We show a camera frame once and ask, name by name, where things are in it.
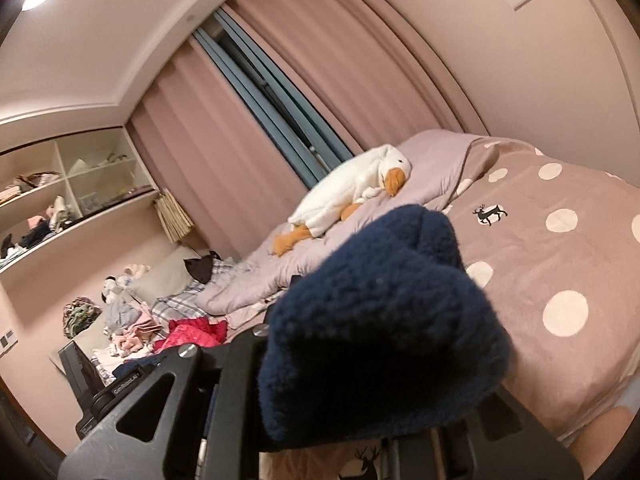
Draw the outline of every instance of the pink wall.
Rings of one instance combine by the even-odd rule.
[[[0,332],[13,328],[18,335],[17,345],[0,358],[0,375],[33,421],[65,452],[78,443],[74,427],[82,413],[47,356],[68,341],[62,333],[65,303],[77,296],[99,303],[106,276],[127,264],[153,265],[173,248],[152,208],[116,221],[105,215],[69,237],[55,259],[38,262],[8,289],[0,286]]]
[[[640,134],[623,70],[589,0],[387,0],[427,40],[494,136],[640,184]],[[613,0],[612,29],[636,99],[640,40]]]

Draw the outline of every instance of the white shelving unit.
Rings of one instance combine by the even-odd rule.
[[[35,251],[62,243],[95,218],[104,222],[105,215],[116,210],[149,206],[158,193],[124,128],[73,134],[0,155],[0,190],[18,175],[38,172],[60,177],[0,204],[0,241],[12,234],[13,243],[19,243],[29,231],[27,220],[37,215],[47,218],[46,209],[58,196],[65,199],[76,222],[0,267],[3,281]]]

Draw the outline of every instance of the goose plush toy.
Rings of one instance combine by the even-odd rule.
[[[346,220],[383,190],[396,196],[410,173],[409,160],[390,144],[347,160],[302,199],[287,219],[291,231],[275,237],[273,253],[282,256],[301,240],[321,237],[338,220]]]

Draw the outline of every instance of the screw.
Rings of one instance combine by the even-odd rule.
[[[269,335],[269,325],[261,324],[254,326],[254,335],[258,337],[267,337]]]
[[[183,359],[191,359],[198,352],[198,347],[193,343],[187,343],[178,348],[178,355]]]

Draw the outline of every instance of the deer print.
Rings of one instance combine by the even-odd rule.
[[[499,222],[502,216],[509,216],[501,205],[485,207],[484,204],[474,209],[474,215],[478,216],[478,222],[489,226],[492,224],[492,220]]]
[[[356,458],[362,460],[362,474],[360,476],[340,476],[340,480],[378,480],[378,473],[376,472],[376,466],[373,464],[380,455],[380,452],[373,448],[371,450],[371,458],[367,458],[367,449],[356,451]]]

